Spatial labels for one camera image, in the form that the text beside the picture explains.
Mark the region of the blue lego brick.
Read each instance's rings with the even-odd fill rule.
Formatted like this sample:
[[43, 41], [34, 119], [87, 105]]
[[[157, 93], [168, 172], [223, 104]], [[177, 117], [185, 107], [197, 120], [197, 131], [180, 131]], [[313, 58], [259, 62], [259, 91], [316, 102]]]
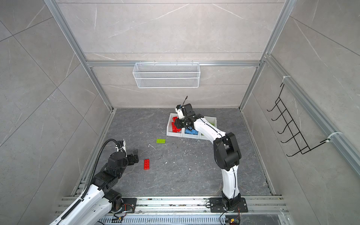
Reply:
[[185, 128], [185, 134], [197, 136], [197, 135], [198, 135], [198, 131], [196, 131], [195, 129]]

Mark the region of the red lego brick small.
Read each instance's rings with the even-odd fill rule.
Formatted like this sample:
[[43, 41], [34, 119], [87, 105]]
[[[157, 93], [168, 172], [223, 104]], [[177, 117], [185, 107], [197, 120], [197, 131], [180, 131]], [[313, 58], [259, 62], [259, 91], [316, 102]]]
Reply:
[[172, 118], [172, 124], [174, 124], [177, 119], [178, 119], [178, 117], [173, 117], [173, 118]]

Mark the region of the red arch lego piece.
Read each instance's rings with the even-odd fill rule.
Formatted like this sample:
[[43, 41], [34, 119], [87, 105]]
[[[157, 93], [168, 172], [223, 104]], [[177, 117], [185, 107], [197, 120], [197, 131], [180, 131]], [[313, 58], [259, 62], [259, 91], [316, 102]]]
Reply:
[[173, 133], [181, 133], [182, 132], [182, 129], [180, 128], [177, 128], [177, 127], [172, 127], [172, 132]]

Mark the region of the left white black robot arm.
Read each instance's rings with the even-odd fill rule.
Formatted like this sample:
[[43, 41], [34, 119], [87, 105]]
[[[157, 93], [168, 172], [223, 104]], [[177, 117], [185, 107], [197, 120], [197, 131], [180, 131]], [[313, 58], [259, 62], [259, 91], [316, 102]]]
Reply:
[[122, 198], [113, 190], [127, 166], [139, 162], [137, 151], [126, 155], [119, 151], [110, 155], [108, 162], [98, 172], [81, 195], [51, 224], [94, 225], [106, 214], [134, 213], [137, 199]]

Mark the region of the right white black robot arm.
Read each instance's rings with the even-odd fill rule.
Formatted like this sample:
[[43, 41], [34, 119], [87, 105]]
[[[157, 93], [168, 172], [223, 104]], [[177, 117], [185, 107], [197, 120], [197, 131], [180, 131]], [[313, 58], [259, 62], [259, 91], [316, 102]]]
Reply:
[[235, 134], [210, 124], [203, 115], [195, 113], [191, 104], [177, 105], [175, 111], [177, 128], [194, 129], [213, 143], [214, 160], [222, 172], [222, 204], [226, 210], [233, 210], [241, 201], [238, 167], [242, 155]]

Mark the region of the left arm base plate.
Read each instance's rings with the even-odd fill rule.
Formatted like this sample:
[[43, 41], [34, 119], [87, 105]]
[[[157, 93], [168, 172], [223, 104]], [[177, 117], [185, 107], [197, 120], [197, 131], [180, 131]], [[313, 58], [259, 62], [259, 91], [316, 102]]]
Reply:
[[118, 198], [112, 203], [112, 213], [134, 212], [137, 198]]

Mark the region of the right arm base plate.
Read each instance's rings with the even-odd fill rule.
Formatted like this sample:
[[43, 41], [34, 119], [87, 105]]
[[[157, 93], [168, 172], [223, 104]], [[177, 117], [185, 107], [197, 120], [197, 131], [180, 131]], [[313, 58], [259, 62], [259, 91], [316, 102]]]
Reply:
[[222, 197], [215, 197], [209, 199], [208, 206], [212, 213], [223, 212], [248, 212], [248, 207], [245, 198], [236, 197], [233, 200], [227, 200]]

